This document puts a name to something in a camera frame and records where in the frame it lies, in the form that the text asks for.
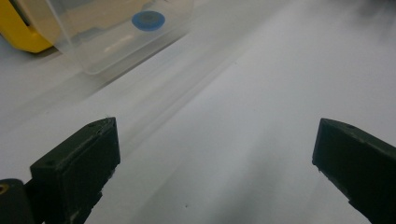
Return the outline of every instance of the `white surface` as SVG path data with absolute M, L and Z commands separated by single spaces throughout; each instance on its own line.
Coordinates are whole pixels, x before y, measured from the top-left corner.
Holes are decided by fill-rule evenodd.
M 395 8 L 196 0 L 191 32 L 118 79 L 2 41 L 0 178 L 116 116 L 122 163 L 87 223 L 369 223 L 311 156 L 320 118 L 396 145 Z

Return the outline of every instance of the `clear plastic container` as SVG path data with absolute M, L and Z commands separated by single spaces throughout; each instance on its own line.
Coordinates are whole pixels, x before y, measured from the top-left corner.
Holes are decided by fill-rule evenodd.
M 18 2 L 38 32 L 60 52 L 77 61 L 88 74 L 100 73 L 127 56 L 132 56 L 133 66 L 175 41 L 177 35 L 169 34 L 189 21 L 193 8 L 193 0 Z M 134 18 L 141 12 L 154 12 L 161 17 L 154 17 L 152 21 L 153 14 L 146 15 L 152 23 L 146 23 L 149 29 L 145 29 L 145 24 L 136 24 Z M 168 37 L 161 40 L 161 44 L 150 45 L 164 36 Z

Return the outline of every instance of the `yellow object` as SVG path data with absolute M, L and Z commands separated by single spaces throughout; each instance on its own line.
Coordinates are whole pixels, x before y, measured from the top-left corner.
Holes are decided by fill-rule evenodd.
M 52 46 L 32 26 L 27 26 L 8 0 L 0 0 L 0 34 L 16 49 L 38 53 Z

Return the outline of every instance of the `blue disc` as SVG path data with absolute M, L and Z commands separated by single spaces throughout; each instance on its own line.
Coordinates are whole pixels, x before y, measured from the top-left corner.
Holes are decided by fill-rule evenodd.
M 142 31 L 155 31 L 165 23 L 165 16 L 156 11 L 141 11 L 132 17 L 134 26 Z

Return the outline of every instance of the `blue cap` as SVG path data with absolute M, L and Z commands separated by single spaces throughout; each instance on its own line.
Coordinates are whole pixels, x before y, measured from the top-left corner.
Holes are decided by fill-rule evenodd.
M 141 31 L 155 31 L 165 23 L 165 16 L 156 11 L 141 11 L 134 14 L 132 23 Z

